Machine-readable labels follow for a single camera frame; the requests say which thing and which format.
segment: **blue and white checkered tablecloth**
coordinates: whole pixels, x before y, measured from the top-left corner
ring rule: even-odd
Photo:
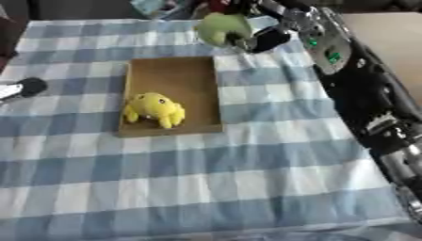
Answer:
[[[30,24],[0,83],[37,76],[49,89],[0,108],[0,240],[208,240],[408,220],[297,39],[236,54],[200,43],[193,25]],[[126,63],[162,56],[215,56],[224,133],[114,136]]]

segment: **black object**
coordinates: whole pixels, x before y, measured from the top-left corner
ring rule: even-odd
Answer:
[[[39,78],[27,78],[19,81],[17,84],[24,86],[21,92],[24,98],[33,97],[47,90],[47,83]]]
[[[0,103],[20,97],[30,98],[47,90],[47,83],[39,78],[27,78],[15,84],[0,87]]]
[[[261,53],[271,50],[278,45],[287,43],[291,39],[291,35],[281,32],[277,26],[270,26],[255,33],[253,37],[256,40],[256,45],[251,49],[252,53]]]

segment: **plush toy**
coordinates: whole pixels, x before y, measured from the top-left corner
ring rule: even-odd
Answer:
[[[208,44],[223,47],[226,45],[226,35],[236,33],[248,39],[252,29],[246,18],[241,14],[224,15],[219,12],[208,14],[194,27],[199,37]]]
[[[158,120],[161,127],[170,129],[179,125],[185,119],[185,110],[171,99],[158,93],[135,95],[124,107],[123,115],[130,123],[139,118]]]

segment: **table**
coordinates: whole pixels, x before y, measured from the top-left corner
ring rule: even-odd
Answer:
[[[194,24],[29,25],[0,83],[49,89],[0,108],[1,240],[371,236],[361,227],[409,221],[297,38],[237,54],[200,43]],[[224,133],[114,136],[127,61],[161,56],[215,57]]]

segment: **green light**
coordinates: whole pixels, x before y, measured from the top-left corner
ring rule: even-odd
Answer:
[[[317,46],[318,42],[314,39],[309,39],[309,44],[311,44],[312,46]]]
[[[329,55],[328,60],[330,61],[330,63],[335,64],[338,60],[340,60],[340,58],[340,54],[335,52]]]

